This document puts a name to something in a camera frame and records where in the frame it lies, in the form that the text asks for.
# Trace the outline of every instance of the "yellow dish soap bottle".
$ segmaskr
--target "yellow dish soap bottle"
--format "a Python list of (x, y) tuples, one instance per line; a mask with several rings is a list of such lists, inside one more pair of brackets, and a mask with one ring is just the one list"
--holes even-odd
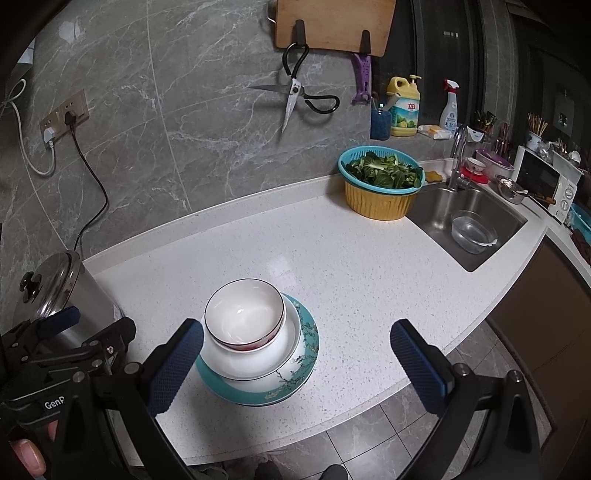
[(410, 82), (403, 77), (392, 77), (386, 91), (390, 100), (385, 109), (392, 113), (390, 130), (394, 137), (412, 137), (417, 133), (421, 94), (416, 80), (420, 80), (421, 77), (417, 75), (409, 75), (409, 77)]

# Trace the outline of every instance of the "stainless steel sink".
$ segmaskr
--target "stainless steel sink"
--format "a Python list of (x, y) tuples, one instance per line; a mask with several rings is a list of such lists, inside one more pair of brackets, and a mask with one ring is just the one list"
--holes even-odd
[[(494, 227), (499, 237), (496, 245), (477, 255), (468, 253), (460, 247), (452, 238), (450, 219), (451, 214), (458, 210), (476, 212)], [(468, 272), (473, 272), (493, 256), (527, 221), (493, 193), (478, 187), (455, 192), (441, 183), (423, 187), (417, 193), (407, 217)]]

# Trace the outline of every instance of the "kitchen scissors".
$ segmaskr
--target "kitchen scissors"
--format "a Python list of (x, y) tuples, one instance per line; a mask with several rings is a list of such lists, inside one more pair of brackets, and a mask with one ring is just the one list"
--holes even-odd
[[(293, 70), (291, 70), (289, 64), (287, 63), (287, 56), (289, 55), (289, 52), (295, 48), (303, 48), (304, 51), (302, 52), (300, 58), (296, 61)], [(285, 73), (291, 77), (290, 85), (253, 85), (250, 87), (256, 90), (268, 90), (270, 92), (285, 93), (289, 95), (289, 97), (287, 98), (287, 106), (285, 107), (285, 118), (283, 119), (283, 127), (281, 128), (281, 132), (283, 132), (287, 127), (287, 122), (289, 121), (290, 116), (296, 106), (295, 102), (300, 96), (306, 100), (306, 105), (308, 105), (310, 108), (312, 108), (312, 110), (314, 110), (316, 113), (320, 113), (321, 115), (328, 115), (329, 113), (333, 113), (340, 105), (340, 99), (336, 95), (308, 95), (304, 90), (304, 87), (301, 84), (301, 82), (297, 79), (297, 74), (300, 70), (301, 64), (304, 61), (304, 59), (308, 56), (309, 52), (310, 47), (307, 44), (299, 46), (297, 43), (292, 43), (283, 52), (283, 68), (285, 69)], [(316, 107), (311, 100), (334, 100), (335, 104), (332, 108), (322, 110)]]

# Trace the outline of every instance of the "white speckled countertop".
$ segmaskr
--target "white speckled countertop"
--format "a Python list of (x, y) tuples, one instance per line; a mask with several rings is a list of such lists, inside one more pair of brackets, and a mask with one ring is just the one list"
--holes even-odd
[[(442, 164), (429, 162), (430, 169)], [(591, 268), (569, 233), (529, 199), (528, 222), (476, 271), (465, 271), (404, 218), (351, 211), (338, 177), (280, 187), (188, 215), (89, 258), (85, 265), (138, 326), (129, 359), (143, 361), (186, 317), (201, 318), (224, 283), (263, 278), (314, 316), (320, 352), (308, 383), (270, 407), (228, 403), (195, 369), (158, 422), (187, 463), (237, 458), (322, 432), (408, 383), (388, 341), (409, 318), (450, 352), (495, 307), (544, 235), (591, 286)], [(130, 463), (141, 462), (126, 435)]]

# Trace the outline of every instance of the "stacked bowls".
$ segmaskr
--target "stacked bowls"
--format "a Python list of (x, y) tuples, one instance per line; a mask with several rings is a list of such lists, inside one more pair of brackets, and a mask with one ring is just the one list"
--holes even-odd
[(215, 394), (233, 403), (285, 400), (316, 363), (319, 337), (310, 313), (264, 280), (243, 278), (218, 289), (203, 323), (197, 370)]

